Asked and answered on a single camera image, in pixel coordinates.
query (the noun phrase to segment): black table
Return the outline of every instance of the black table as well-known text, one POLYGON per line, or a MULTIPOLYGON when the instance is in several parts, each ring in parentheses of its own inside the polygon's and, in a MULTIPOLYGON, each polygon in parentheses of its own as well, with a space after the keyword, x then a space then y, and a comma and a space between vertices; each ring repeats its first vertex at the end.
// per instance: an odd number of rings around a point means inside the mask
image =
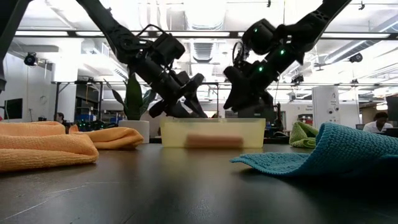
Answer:
POLYGON ((229 162, 240 153, 148 144, 101 151, 92 165, 1 174, 0 223, 398 223, 392 182, 278 179, 229 162))

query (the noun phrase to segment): potted plant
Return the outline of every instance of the potted plant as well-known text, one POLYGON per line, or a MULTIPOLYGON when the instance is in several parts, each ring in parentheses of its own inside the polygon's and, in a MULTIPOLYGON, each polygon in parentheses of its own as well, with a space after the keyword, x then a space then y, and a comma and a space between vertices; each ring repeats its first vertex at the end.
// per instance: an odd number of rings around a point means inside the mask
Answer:
POLYGON ((140 121, 140 119, 148 110, 149 103, 155 99, 156 92, 148 90, 142 96, 141 86, 136 79, 136 75, 132 74, 127 83, 123 81, 126 85, 126 97, 123 100, 111 84, 106 80, 105 82, 108 88, 112 90, 116 101, 123 105, 124 114, 127 116, 127 120, 119 121, 119 127, 134 128, 144 137, 144 143, 149 143, 149 121, 140 121))

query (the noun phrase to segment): blue cloth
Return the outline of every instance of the blue cloth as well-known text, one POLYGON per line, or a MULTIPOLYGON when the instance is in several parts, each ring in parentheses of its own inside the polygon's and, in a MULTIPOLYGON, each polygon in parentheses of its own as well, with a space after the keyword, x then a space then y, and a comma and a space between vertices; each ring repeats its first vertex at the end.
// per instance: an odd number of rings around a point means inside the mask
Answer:
POLYGON ((322 124, 311 154, 245 154, 231 162, 245 163, 261 172, 280 176, 362 176, 398 172, 398 138, 366 133, 333 123, 322 124))

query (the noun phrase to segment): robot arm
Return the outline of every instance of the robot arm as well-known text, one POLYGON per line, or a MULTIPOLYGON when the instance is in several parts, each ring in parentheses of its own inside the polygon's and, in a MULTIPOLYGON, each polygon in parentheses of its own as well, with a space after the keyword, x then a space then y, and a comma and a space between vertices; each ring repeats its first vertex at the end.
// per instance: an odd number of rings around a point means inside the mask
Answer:
MULTIPOLYGON (((17 30, 23 13, 30 0, 15 0, 11 2, 23 2, 15 7, 9 16, 8 33, 0 33, 1 42, 0 59, 4 59, 11 40, 17 30)), ((200 117, 207 118, 202 110, 196 90, 201 85, 204 77, 196 74, 189 78, 186 72, 176 74, 171 70, 170 64, 180 58, 185 49, 183 45, 171 34, 161 29, 162 35, 155 41, 140 39, 133 35, 127 28, 119 24, 98 0, 76 0, 87 12, 91 20, 104 33, 116 58, 127 64, 129 77, 138 74, 150 87, 158 93, 162 100, 158 101, 150 110, 152 117, 160 115, 163 111, 169 116, 187 118, 189 113, 183 108, 179 99, 185 97, 184 103, 200 117)), ((5 85, 4 72, 0 67, 0 85, 5 85)))
POLYGON ((224 71, 232 84, 224 109, 240 110, 253 104, 272 106, 272 96, 265 89, 295 60, 303 64, 304 54, 313 49, 330 22, 351 0, 324 0, 296 24, 273 27, 262 19, 242 36, 243 50, 266 55, 261 62, 246 62, 242 54, 233 67, 224 71))

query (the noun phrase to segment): green cloth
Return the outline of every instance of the green cloth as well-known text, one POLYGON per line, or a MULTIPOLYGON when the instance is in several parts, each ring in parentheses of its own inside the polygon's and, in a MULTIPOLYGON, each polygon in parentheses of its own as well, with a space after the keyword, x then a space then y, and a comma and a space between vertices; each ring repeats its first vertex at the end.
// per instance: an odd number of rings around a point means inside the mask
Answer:
POLYGON ((289 144, 293 147, 315 148, 315 136, 318 130, 303 122, 297 121, 293 124, 290 132, 289 144))

